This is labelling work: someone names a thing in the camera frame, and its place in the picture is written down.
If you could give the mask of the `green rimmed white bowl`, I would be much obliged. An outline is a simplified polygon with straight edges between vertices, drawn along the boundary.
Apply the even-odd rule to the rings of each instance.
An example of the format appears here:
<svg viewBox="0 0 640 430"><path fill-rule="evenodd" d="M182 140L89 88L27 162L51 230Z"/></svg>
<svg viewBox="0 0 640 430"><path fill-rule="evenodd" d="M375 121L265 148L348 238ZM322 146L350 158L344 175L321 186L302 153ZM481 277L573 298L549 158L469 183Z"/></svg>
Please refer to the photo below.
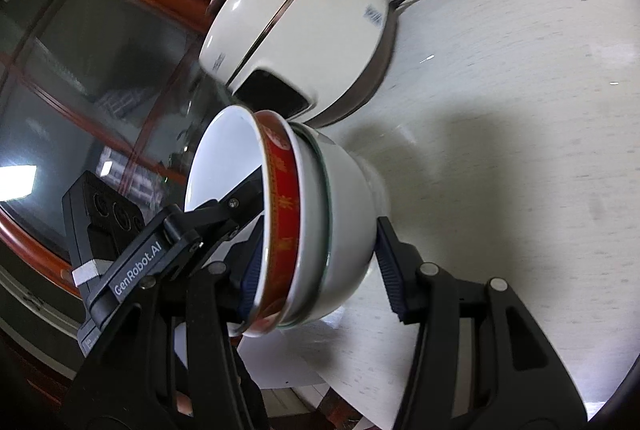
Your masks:
<svg viewBox="0 0 640 430"><path fill-rule="evenodd" d="M328 249L317 291L296 325L320 320L342 306L368 272L376 239L373 195L359 164L326 135L303 124L293 131L319 161L328 204Z"/></svg>

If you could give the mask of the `white conical bowl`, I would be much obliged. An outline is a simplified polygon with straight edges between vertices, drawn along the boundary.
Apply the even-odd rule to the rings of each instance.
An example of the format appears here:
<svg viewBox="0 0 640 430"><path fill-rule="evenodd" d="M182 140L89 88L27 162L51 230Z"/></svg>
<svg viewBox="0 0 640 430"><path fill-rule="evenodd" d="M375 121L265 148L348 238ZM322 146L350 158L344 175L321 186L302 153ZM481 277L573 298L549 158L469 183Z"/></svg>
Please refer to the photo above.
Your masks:
<svg viewBox="0 0 640 430"><path fill-rule="evenodd" d="M322 165L300 127L286 124L285 131L296 162L300 230L294 276L281 310L279 328L300 322L312 307L326 269L329 239L329 199Z"/></svg>

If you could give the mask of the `cream rice cooker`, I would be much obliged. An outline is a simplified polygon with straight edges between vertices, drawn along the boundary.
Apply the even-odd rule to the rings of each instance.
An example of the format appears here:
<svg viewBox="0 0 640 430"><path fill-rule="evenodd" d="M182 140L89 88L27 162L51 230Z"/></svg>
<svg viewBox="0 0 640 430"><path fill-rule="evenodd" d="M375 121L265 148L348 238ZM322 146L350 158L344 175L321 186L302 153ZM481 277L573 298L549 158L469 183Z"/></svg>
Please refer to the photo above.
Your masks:
<svg viewBox="0 0 640 430"><path fill-rule="evenodd" d="M392 59L388 0L212 0L198 61L251 109L314 128L367 103Z"/></svg>

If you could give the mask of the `wooden window frame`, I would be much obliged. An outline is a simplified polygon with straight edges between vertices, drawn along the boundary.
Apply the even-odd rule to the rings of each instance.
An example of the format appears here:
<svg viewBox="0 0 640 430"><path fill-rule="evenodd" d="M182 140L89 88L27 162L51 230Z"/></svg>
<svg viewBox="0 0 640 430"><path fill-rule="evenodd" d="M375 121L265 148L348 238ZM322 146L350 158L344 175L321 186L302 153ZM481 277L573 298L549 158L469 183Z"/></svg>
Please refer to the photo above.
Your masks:
<svg viewBox="0 0 640 430"><path fill-rule="evenodd" d="M1 0L1 249L77 300L62 197L91 171L146 216L181 202L224 104L198 68L210 0Z"/></svg>

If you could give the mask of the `red rimmed white bowl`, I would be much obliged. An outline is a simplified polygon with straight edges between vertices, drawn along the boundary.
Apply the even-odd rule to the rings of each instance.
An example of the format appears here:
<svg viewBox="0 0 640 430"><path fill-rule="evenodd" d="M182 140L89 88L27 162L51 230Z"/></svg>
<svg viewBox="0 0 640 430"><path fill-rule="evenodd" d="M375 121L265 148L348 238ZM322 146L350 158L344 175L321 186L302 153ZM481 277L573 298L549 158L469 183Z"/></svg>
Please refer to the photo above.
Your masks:
<svg viewBox="0 0 640 430"><path fill-rule="evenodd" d="M283 314L298 263L303 225L300 171L285 120L271 110L250 112L232 105L218 112L196 149L184 208L215 199L249 234L248 256L236 280L238 305L229 334L259 337Z"/></svg>

